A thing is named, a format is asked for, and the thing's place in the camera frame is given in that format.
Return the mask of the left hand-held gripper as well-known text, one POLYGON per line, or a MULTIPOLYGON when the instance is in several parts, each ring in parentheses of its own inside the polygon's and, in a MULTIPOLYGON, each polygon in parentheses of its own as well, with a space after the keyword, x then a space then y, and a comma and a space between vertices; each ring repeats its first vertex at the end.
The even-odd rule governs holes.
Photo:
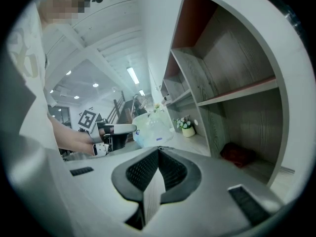
POLYGON ((78 121, 79 128, 85 130, 93 141, 93 151, 96 157, 103 157, 108 150, 116 151, 125 147, 129 134, 137 130, 134 124, 108 124, 99 113, 84 110, 78 121), (99 130, 105 126, 105 142, 99 130))

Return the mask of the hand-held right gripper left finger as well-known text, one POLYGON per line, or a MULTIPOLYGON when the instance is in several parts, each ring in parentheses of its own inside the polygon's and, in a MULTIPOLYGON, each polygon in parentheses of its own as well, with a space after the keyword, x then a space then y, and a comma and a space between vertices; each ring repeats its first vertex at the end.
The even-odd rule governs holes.
POLYGON ((114 156, 64 162, 48 150, 48 231, 57 237, 157 237, 139 230, 142 204, 122 196, 127 188, 125 163, 134 164, 157 151, 138 149, 114 156))

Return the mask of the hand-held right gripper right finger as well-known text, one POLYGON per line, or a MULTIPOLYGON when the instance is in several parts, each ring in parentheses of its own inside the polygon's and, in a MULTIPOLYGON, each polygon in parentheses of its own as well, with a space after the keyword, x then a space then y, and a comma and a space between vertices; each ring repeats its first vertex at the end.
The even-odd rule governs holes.
POLYGON ((283 201, 265 184, 224 160, 160 149, 187 168, 143 233, 155 237, 259 236, 283 201))

